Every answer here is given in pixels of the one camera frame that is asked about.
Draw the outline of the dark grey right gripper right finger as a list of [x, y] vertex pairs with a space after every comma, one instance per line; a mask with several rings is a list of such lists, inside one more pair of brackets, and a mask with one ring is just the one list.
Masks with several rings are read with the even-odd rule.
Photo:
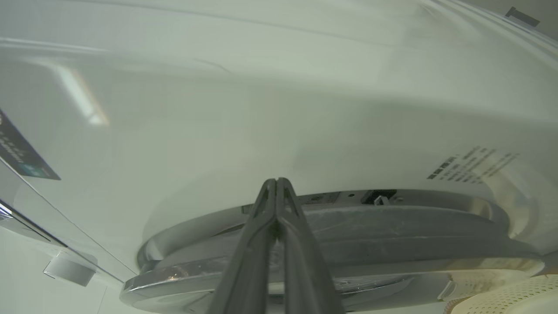
[[277, 180], [277, 219], [285, 251], [287, 314], [343, 314], [329, 268], [313, 236], [293, 185]]

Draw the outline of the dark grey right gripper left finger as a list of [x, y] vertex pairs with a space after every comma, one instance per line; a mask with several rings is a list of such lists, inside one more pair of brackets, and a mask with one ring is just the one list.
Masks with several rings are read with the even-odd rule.
[[265, 314], [270, 252], [277, 239], [276, 188], [275, 179], [263, 183], [208, 314]]

